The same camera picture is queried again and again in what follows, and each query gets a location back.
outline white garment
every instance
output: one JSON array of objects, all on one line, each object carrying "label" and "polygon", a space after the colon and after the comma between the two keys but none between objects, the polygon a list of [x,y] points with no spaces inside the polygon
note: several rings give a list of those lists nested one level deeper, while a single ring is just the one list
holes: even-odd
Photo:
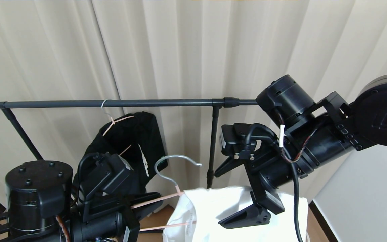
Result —
[{"label": "white garment", "polygon": [[[184,226],[165,228],[164,242],[221,242],[264,241],[297,242],[293,219],[294,197],[279,193],[286,209],[284,213],[271,214],[269,224],[236,229],[226,229],[218,222],[252,204],[250,187],[222,189],[198,188],[186,190],[178,200],[167,224],[196,221]],[[302,238],[307,230],[307,199],[300,198],[299,224]]]}]

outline clothes rack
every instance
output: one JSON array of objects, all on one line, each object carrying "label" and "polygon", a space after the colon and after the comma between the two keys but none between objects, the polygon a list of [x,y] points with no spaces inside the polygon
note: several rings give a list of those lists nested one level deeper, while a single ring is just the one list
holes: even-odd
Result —
[{"label": "clothes rack", "polygon": [[[103,100],[68,100],[68,101],[19,101],[5,102],[0,101],[0,110],[11,122],[17,133],[25,142],[28,149],[37,160],[43,159],[23,130],[16,116],[11,109],[30,109],[30,108],[91,108],[101,107]],[[216,147],[216,136],[220,108],[231,108],[237,106],[257,105],[255,100],[238,99],[233,97],[214,98],[214,99],[166,99],[166,100],[107,100],[103,107],[185,107],[185,106],[211,106],[212,110],[212,135],[210,138],[210,156],[209,169],[207,171],[207,188],[212,187],[214,176],[214,156]]]}]

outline wooden floor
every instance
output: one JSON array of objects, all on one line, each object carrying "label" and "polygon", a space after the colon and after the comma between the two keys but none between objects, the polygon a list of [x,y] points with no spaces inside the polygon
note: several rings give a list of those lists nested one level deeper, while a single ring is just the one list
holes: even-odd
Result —
[{"label": "wooden floor", "polygon": [[[142,228],[165,225],[174,209],[166,206],[161,211],[152,214],[141,221]],[[329,242],[313,213],[308,210],[307,232],[310,236],[310,242]],[[160,242],[162,234],[160,233],[142,233],[138,237],[139,242]]]}]

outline curtain fold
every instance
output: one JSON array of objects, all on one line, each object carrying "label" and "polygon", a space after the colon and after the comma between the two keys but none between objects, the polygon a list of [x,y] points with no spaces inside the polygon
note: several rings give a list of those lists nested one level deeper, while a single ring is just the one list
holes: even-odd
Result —
[{"label": "curtain fold", "polygon": [[[332,91],[354,101],[387,74],[387,1],[0,1],[0,100],[254,99],[285,74],[315,101]],[[182,189],[205,187],[211,107],[106,108],[143,110],[156,115],[168,154],[204,164],[174,159],[164,174]],[[74,169],[109,121],[100,108],[14,113],[45,159]],[[235,122],[277,131],[258,106],[220,110],[219,126]],[[301,195],[313,199],[345,158],[302,179]],[[0,112],[0,202],[6,172],[33,159]],[[216,144],[214,169],[224,160]],[[238,167],[213,187],[246,184]],[[174,190],[159,177],[147,189]]]}]

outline silver metal hook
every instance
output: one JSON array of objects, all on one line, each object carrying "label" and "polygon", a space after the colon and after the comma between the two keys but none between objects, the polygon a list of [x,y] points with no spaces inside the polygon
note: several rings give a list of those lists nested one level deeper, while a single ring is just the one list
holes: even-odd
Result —
[{"label": "silver metal hook", "polygon": [[106,115],[108,115],[108,116],[110,117],[110,119],[112,119],[112,121],[113,121],[112,115],[110,115],[109,113],[107,113],[107,112],[104,110],[104,103],[105,103],[106,101],[109,101],[109,100],[111,100],[111,99],[106,99],[106,100],[103,101],[103,103],[101,104],[101,109],[102,109],[102,111],[103,111]]},{"label": "silver metal hook", "polygon": [[160,158],[156,163],[155,163],[155,172],[158,176],[162,177],[163,179],[167,179],[169,181],[172,181],[174,183],[174,185],[176,185],[176,187],[178,187],[178,184],[177,182],[175,182],[173,179],[167,177],[167,176],[164,176],[162,175],[161,173],[159,173],[158,171],[158,165],[160,163],[162,163],[163,161],[165,161],[166,159],[168,158],[174,158],[174,157],[177,157],[177,158],[183,158],[185,160],[188,160],[189,162],[191,162],[192,164],[194,164],[195,166],[203,166],[203,164],[201,163],[196,163],[192,158],[186,156],[186,155],[167,155],[167,156],[164,156],[162,158]]}]

